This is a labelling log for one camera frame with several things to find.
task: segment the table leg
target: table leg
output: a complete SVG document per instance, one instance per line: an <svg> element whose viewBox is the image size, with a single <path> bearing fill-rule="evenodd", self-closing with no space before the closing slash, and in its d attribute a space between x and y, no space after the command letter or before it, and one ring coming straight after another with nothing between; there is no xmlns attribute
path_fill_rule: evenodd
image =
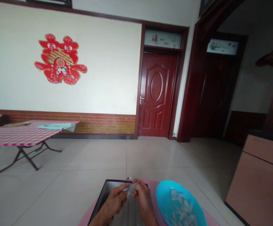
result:
<svg viewBox="0 0 273 226"><path fill-rule="evenodd" d="M37 171L39 168L35 165L35 163L30 159L30 157L25 153L25 151L22 148L22 154L24 155L24 157L26 157L26 159L28 160L28 162L34 167L34 169Z"/></svg>
<svg viewBox="0 0 273 226"><path fill-rule="evenodd" d="M42 144L41 144L41 146L40 146L39 148L35 149L35 150L32 151L32 152L37 152L37 151L41 150L41 148L43 147L43 145L46 146L46 149L49 149L49 150L51 150L51 151L62 152L62 151L59 151L59 150L55 150L55 149L50 148L50 147L47 145L47 143L46 143L45 141L42 142ZM17 162L18 160L22 159L23 157L25 157L25 158L27 159L27 161L33 166L33 168L34 168L36 171L39 170L39 168L38 168L38 167L35 165L35 163L32 161L32 158L34 158L34 157L36 157L37 155L39 155L40 153L44 152L46 149L44 149L44 150L41 151L40 153L36 154L36 155L33 156L32 158L30 158L28 155L31 154L32 152L30 152L30 153L27 154L27 153L23 150L23 148L31 148L31 147L17 146L17 148L19 149L19 151L18 151L18 153L17 153L17 155L16 155L14 161L12 162L12 164L10 164L9 166L7 166L7 167L3 168L2 170L0 170L0 173L3 172L3 171L5 171L6 169L10 168L12 165L15 164L15 162Z"/></svg>
<svg viewBox="0 0 273 226"><path fill-rule="evenodd" d="M50 148L47 143L44 141L43 144L47 147L47 149L51 150L51 151L56 151L56 152L62 152L62 151L59 151L59 150L55 150L55 149L52 149Z"/></svg>

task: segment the tiled floor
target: tiled floor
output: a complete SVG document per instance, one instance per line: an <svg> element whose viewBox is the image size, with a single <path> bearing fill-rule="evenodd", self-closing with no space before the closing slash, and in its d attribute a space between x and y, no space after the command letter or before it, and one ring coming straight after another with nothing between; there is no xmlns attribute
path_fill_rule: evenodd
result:
<svg viewBox="0 0 273 226"><path fill-rule="evenodd" d="M139 140L50 139L52 148L0 174L0 226L76 226L106 179L174 180L186 187L220 225L243 225L224 205L241 149L205 138L179 144ZM16 147L0 147L0 169Z"/></svg>

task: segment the person's hand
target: person's hand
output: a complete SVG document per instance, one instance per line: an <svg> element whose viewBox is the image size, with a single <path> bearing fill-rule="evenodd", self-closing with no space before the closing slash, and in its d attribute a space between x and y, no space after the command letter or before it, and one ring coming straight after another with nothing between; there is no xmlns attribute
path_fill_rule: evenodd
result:
<svg viewBox="0 0 273 226"><path fill-rule="evenodd" d="M108 225L115 214L119 214L127 201L127 191L131 183L125 183L111 190L106 202L101 207L100 211L93 218L90 226L105 226Z"/></svg>
<svg viewBox="0 0 273 226"><path fill-rule="evenodd" d="M139 203L139 212L145 225L158 225L155 217L150 189L148 186L139 179L132 180L132 183L137 183L134 187L133 197L137 199Z"/></svg>

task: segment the red double happiness decoration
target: red double happiness decoration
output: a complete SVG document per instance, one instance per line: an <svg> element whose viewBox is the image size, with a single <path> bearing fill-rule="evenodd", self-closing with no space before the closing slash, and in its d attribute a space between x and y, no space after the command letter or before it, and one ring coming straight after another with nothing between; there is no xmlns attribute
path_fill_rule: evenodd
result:
<svg viewBox="0 0 273 226"><path fill-rule="evenodd" d="M78 71L87 72L85 65L77 64L78 43L69 36L63 38L64 43L56 41L53 34L47 34L45 38L47 41L39 41L44 48L41 58L45 63L35 62L36 68L44 71L51 83L60 83L64 80L69 85L75 85L81 77Z"/></svg>

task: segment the dark countertop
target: dark countertop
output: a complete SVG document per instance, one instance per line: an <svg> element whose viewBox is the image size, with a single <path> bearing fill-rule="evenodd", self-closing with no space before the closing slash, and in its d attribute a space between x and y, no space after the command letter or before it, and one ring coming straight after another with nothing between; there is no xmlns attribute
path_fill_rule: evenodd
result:
<svg viewBox="0 0 273 226"><path fill-rule="evenodd" d="M273 131L250 130L248 134L273 141Z"/></svg>

